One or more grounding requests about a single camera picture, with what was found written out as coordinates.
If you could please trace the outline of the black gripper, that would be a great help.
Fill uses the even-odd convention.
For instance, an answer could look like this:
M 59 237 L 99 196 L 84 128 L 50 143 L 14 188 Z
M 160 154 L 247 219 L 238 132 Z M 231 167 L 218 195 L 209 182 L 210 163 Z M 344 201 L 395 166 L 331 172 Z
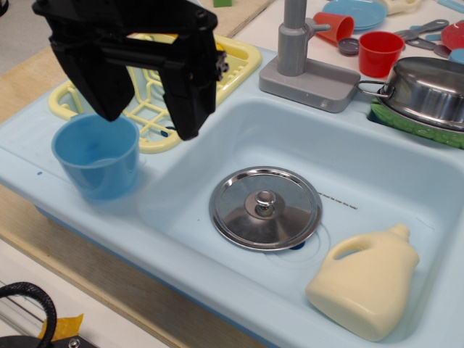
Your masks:
M 216 47 L 215 14 L 191 1 L 35 1 L 51 48 L 96 114 L 112 122 L 135 91 L 126 67 L 159 70 L 179 137 L 188 141 L 215 111 L 216 81 L 228 71 Z

